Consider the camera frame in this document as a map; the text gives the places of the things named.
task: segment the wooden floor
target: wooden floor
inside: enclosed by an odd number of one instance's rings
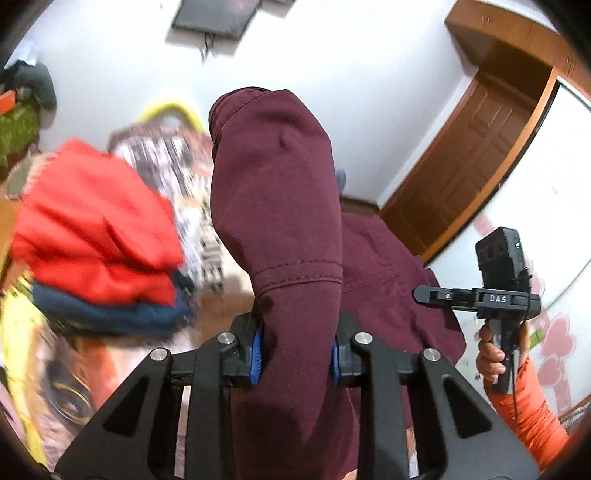
[[[358,213],[368,217],[373,217],[379,213],[379,207],[375,203],[369,203],[349,197],[340,198],[340,209],[343,212]]]

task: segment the maroon cloth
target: maroon cloth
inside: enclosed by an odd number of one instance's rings
[[[451,311],[414,303],[435,278],[381,220],[341,215],[330,140],[295,95],[237,90],[209,124],[213,223],[265,321],[261,382],[232,394],[239,477],[341,480],[356,468],[359,396],[328,375],[339,310],[393,347],[453,363],[463,335]]]

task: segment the silver bolt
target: silver bolt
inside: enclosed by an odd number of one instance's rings
[[[439,353],[439,350],[435,348],[427,348],[423,352],[423,357],[425,357],[430,362],[436,362],[441,358],[441,354]]]
[[[155,348],[150,352],[150,358],[156,362],[161,362],[167,355],[168,352],[164,348]]]
[[[222,332],[217,336],[217,341],[222,345],[230,345],[235,339],[236,336],[232,332]]]
[[[357,343],[361,343],[362,345],[369,345],[373,339],[374,337],[372,337],[367,332],[359,332],[355,335],[355,341],[357,341]]]

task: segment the white wall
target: white wall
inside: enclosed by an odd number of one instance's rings
[[[456,90],[452,93],[449,100],[443,106],[443,108],[439,112],[439,115],[437,115],[437,117],[431,124],[431,127],[429,127],[429,129],[427,130],[427,133],[423,136],[423,138],[420,140],[420,142],[413,150],[413,152],[410,154],[410,156],[407,158],[407,160],[398,169],[398,172],[396,173],[394,178],[390,181],[388,186],[378,197],[377,204],[380,208],[386,204],[386,202],[390,199],[392,194],[398,189],[398,187],[400,187],[406,176],[409,173],[411,173],[414,166],[425,154],[425,152],[429,148],[429,145],[433,143],[433,140],[435,140],[435,137],[437,136],[443,125],[446,124],[450,115],[456,109],[457,104],[460,102],[460,100],[466,93],[466,89],[470,86],[470,83],[472,82],[472,79],[474,78],[474,75],[477,71],[477,67],[469,64],[466,65],[466,74],[464,75],[464,78],[460,80]]]
[[[542,299],[542,315],[533,325],[553,330],[530,355],[548,403],[559,413],[591,393],[591,219],[585,213],[591,209],[590,130],[589,104],[561,87],[506,182],[430,265],[443,287],[480,287],[475,243],[500,226],[519,231],[524,253],[533,264],[533,290]],[[475,378],[478,340],[474,337],[482,321],[473,313],[457,312],[457,316],[467,342],[457,367],[482,392],[482,380]],[[564,318],[567,331],[561,323]],[[561,383],[555,385],[556,379]]]
[[[163,96],[187,99],[206,123],[228,91],[287,88],[329,133],[345,193],[374,202],[475,72],[465,73],[443,24],[454,0],[297,0],[285,18],[266,2],[234,54],[218,43],[205,64],[186,45],[198,35],[169,33],[179,1],[54,0],[29,33],[59,103],[44,149],[73,136],[104,148],[109,132]]]
[[[523,15],[534,22],[556,31],[556,28],[546,14],[532,0],[480,0],[487,4],[496,5]]]

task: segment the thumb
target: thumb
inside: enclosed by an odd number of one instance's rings
[[[519,330],[519,366],[523,365],[530,354],[530,323],[524,321]]]

